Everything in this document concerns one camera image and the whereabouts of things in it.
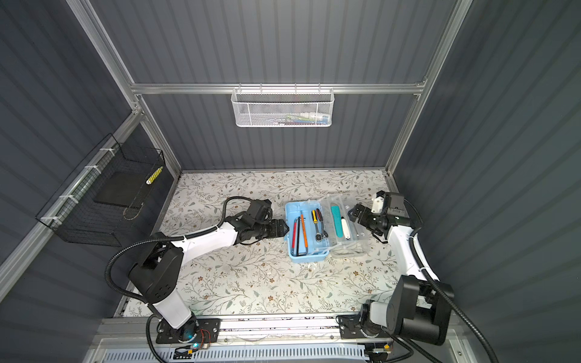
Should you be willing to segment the teal utility knife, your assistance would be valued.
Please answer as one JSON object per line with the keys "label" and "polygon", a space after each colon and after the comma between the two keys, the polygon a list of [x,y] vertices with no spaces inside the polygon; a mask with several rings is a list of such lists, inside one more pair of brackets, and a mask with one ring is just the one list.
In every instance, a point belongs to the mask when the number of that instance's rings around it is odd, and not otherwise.
{"label": "teal utility knife", "polygon": [[337,238],[343,238],[342,215],[340,207],[337,204],[331,203],[331,215],[334,222],[335,234]]}

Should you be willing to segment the orange handled tool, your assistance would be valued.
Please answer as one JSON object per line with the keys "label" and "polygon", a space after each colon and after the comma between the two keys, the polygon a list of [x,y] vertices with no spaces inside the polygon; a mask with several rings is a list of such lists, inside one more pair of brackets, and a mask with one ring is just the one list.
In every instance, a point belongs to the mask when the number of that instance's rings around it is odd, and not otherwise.
{"label": "orange handled tool", "polygon": [[300,215],[300,222],[301,222],[301,228],[302,228],[302,236],[303,236],[303,241],[304,241],[304,254],[306,255],[308,253],[308,235],[307,235],[307,224],[306,224],[306,218],[304,216],[304,212],[301,211],[301,215]]}

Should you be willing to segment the blue plastic tool box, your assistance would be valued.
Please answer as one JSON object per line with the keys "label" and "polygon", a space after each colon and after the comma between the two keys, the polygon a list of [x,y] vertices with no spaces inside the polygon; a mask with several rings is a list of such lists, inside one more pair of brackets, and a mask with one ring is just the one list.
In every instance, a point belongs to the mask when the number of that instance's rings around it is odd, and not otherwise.
{"label": "blue plastic tool box", "polygon": [[354,195],[330,195],[285,205],[290,231],[284,237],[293,263],[316,263],[326,257],[360,257],[370,251],[370,234],[356,226],[348,213],[357,204]]}

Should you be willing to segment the yellow black screwdriver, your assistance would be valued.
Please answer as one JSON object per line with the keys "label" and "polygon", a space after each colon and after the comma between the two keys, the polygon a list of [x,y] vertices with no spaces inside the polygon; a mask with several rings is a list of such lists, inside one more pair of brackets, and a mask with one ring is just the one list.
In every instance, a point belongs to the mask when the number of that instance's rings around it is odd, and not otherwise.
{"label": "yellow black screwdriver", "polygon": [[311,211],[311,216],[312,216],[313,225],[315,226],[315,230],[316,230],[316,241],[320,242],[320,241],[322,241],[323,237],[321,234],[321,230],[319,228],[319,221],[317,219],[316,210]]}

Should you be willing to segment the red handled hex key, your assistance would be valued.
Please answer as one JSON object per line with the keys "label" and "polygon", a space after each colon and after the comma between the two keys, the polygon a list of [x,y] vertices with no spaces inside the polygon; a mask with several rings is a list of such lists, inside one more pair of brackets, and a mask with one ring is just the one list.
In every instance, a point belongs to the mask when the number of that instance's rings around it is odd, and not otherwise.
{"label": "red handled hex key", "polygon": [[294,251],[296,250],[297,228],[298,228],[298,217],[294,220],[294,223],[293,223],[293,231],[292,231],[293,233],[292,233],[291,246],[290,246],[291,254],[294,254]]}

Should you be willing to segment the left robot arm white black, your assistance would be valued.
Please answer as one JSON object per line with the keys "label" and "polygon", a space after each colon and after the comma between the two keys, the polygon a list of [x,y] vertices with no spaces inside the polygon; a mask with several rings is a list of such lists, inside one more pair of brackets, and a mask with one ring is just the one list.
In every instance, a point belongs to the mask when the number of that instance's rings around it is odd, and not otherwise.
{"label": "left robot arm white black", "polygon": [[283,219],[273,218],[271,201],[227,198],[215,226],[182,236],[161,234],[148,242],[129,279],[152,312],[178,330],[195,317],[176,287],[184,264],[222,248],[284,237],[289,231]]}

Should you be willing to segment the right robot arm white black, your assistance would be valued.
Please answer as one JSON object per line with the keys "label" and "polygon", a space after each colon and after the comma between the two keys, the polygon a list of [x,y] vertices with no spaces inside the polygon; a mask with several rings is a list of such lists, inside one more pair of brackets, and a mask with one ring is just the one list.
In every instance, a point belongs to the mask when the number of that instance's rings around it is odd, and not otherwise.
{"label": "right robot arm white black", "polygon": [[387,239],[401,274],[388,302],[369,299],[362,305],[362,333],[374,337],[385,330],[396,337],[443,345],[452,308],[425,275],[430,275],[449,299],[454,298],[454,292],[449,284],[440,282],[425,258],[418,238],[421,217],[405,217],[399,212],[390,215],[387,209],[373,213],[362,204],[355,205],[347,215],[352,222]]}

